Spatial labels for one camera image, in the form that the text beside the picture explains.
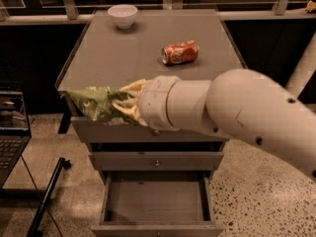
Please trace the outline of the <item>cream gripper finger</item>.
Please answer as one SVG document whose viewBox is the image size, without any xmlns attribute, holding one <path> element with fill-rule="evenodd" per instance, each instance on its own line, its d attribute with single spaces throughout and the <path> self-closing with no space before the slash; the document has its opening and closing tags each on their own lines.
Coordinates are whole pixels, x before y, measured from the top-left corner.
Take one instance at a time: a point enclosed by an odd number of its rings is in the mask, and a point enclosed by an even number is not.
<svg viewBox="0 0 316 237">
<path fill-rule="evenodd" d="M 124 100 L 124 101 L 114 100 L 113 106 L 118 111 L 125 114 L 129 118 L 133 119 L 140 125 L 147 126 L 147 122 L 141 116 L 138 105 L 134 100 Z"/>
<path fill-rule="evenodd" d="M 123 86 L 119 89 L 119 92 L 123 95 L 123 96 L 128 96 L 131 98 L 138 98 L 144 88 L 150 83 L 150 80 L 146 80 L 146 79 L 139 79 L 136 80 L 126 86 Z"/>
</svg>

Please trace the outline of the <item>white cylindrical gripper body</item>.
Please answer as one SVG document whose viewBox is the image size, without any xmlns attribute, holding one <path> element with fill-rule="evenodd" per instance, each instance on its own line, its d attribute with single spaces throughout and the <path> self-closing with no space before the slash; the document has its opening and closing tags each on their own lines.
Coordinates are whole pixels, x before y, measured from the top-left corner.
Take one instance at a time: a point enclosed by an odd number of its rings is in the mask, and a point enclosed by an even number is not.
<svg viewBox="0 0 316 237">
<path fill-rule="evenodd" d="M 177 131 L 168 119 L 167 100 L 177 76 L 158 76 L 146 84 L 138 100 L 140 116 L 153 129 Z"/>
</svg>

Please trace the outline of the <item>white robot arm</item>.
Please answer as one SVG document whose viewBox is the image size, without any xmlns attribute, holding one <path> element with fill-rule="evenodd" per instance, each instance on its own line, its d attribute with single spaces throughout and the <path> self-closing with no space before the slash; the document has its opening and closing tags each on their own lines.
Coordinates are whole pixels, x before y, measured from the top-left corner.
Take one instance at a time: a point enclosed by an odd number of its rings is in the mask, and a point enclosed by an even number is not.
<svg viewBox="0 0 316 237">
<path fill-rule="evenodd" d="M 232 69 L 214 80 L 158 76 L 120 89 L 120 112 L 156 130 L 237 138 L 316 182 L 316 115 L 270 77 Z"/>
</svg>

